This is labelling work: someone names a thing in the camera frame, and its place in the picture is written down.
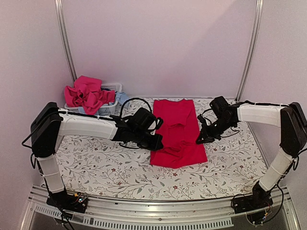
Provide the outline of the red t-shirt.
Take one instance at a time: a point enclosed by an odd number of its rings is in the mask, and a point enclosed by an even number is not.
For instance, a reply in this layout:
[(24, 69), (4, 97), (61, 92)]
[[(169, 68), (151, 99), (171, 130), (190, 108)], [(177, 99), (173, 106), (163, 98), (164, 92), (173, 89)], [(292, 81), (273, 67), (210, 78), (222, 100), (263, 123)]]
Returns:
[(163, 136), (163, 148), (151, 151), (150, 164), (172, 169), (208, 161), (204, 145), (197, 144), (200, 129), (194, 102), (155, 100), (153, 114), (163, 119), (156, 131)]

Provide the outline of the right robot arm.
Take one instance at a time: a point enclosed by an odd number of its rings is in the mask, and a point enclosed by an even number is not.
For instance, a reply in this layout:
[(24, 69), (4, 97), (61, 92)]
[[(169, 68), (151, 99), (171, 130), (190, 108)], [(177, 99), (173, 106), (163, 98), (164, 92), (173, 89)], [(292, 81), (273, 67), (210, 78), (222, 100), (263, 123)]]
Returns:
[(240, 122), (221, 140), (205, 144), (208, 162), (197, 165), (193, 181), (203, 197), (251, 193), (267, 171), (280, 143), (280, 129), (271, 125)]

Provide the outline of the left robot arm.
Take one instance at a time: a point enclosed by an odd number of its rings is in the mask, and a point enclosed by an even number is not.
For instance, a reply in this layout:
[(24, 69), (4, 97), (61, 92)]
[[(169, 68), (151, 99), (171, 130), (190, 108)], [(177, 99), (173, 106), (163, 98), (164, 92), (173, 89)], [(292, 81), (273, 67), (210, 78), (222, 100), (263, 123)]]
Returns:
[(162, 135), (156, 131), (163, 124), (151, 109), (139, 108), (129, 116), (97, 116), (74, 113), (48, 103), (31, 124), (30, 149), (38, 161), (52, 199), (61, 208), (71, 204), (59, 172), (55, 153), (64, 136), (96, 137), (115, 142), (135, 143), (140, 149), (157, 151), (163, 148)]

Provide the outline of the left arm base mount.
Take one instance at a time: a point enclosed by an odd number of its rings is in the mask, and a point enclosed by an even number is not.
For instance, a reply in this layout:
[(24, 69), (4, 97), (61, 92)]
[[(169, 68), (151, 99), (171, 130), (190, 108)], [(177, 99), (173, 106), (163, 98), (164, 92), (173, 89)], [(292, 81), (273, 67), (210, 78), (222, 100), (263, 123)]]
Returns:
[(58, 193), (49, 192), (47, 205), (84, 214), (88, 205), (88, 196), (80, 192), (68, 194), (66, 190)]

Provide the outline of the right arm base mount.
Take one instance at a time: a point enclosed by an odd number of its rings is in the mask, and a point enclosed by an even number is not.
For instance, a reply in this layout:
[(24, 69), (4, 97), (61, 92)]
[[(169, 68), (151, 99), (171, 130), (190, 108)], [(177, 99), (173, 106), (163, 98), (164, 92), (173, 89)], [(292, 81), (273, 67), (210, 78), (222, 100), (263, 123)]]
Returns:
[(231, 208), (236, 214), (269, 207), (273, 204), (271, 190), (264, 190), (259, 182), (252, 188), (250, 195), (236, 195), (231, 200)]

